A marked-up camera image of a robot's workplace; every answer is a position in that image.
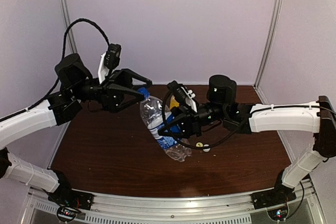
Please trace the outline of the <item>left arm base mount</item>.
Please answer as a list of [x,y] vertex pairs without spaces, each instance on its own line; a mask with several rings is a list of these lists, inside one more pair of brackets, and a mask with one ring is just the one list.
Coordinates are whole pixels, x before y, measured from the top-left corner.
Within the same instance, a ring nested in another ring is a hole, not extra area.
[[65,207],[90,210],[93,194],[74,190],[63,172],[53,172],[57,175],[59,186],[53,193],[47,193],[48,200]]

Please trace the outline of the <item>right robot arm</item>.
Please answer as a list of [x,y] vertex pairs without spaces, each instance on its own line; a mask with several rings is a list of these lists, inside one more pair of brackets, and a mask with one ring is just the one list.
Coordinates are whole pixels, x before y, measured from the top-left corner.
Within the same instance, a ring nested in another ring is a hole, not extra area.
[[296,160],[279,173],[275,187],[269,192],[272,203],[279,204],[289,196],[300,181],[320,163],[335,157],[335,111],[329,98],[319,96],[317,101],[290,105],[263,105],[236,102],[237,83],[227,76],[216,74],[209,78],[207,103],[199,104],[192,90],[172,81],[167,85],[165,98],[173,95],[179,103],[167,122],[162,112],[163,127],[160,136],[176,141],[201,136],[202,127],[220,121],[229,134],[211,147],[218,146],[233,134],[251,134],[265,131],[305,131],[314,136],[310,145]]

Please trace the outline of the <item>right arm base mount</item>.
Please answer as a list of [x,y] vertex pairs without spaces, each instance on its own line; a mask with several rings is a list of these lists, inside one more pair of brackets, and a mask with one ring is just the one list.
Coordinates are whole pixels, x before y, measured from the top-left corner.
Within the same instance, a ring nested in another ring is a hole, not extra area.
[[282,184],[283,172],[284,170],[278,174],[273,189],[252,193],[251,199],[253,201],[254,209],[268,208],[285,204],[288,201],[292,201],[297,198],[293,188],[286,187]]

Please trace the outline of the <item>clear bottle blue cap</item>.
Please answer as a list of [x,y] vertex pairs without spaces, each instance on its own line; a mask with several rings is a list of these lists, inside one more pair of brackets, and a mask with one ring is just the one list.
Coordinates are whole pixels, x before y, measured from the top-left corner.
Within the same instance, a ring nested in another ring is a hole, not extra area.
[[165,126],[162,118],[162,100],[150,95],[146,88],[140,88],[138,91],[144,95],[144,100],[140,102],[140,116],[145,126],[167,156],[175,161],[184,162],[187,157],[192,156],[192,150],[171,136],[159,134],[159,130]]

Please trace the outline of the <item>white bottle cap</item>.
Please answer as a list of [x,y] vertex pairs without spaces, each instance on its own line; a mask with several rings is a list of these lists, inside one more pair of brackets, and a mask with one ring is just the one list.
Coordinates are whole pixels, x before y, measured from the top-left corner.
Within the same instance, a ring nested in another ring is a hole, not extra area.
[[211,150],[211,148],[209,147],[208,144],[204,144],[203,147],[204,147],[204,148],[203,148],[203,152],[206,152],[206,153],[207,153],[207,152],[209,152],[209,151]]

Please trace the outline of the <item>yellow drink bottle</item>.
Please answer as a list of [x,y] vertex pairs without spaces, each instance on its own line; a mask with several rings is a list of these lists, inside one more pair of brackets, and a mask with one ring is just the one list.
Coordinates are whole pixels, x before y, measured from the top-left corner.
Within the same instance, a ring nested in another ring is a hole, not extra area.
[[170,109],[174,108],[174,107],[179,107],[179,103],[176,101],[175,97],[172,96],[170,99]]

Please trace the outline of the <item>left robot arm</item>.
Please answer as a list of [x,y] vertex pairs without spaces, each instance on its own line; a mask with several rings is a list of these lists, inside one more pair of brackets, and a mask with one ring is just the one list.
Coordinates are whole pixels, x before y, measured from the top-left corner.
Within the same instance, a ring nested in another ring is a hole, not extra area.
[[23,161],[7,149],[8,144],[39,130],[60,126],[81,111],[81,103],[96,101],[102,110],[120,112],[143,100],[138,89],[149,88],[152,81],[130,69],[116,70],[119,56],[101,56],[98,77],[93,78],[78,54],[70,54],[55,66],[60,91],[48,95],[32,109],[23,109],[1,119],[1,177],[10,178],[54,193],[64,205],[76,197],[61,172],[54,172]]

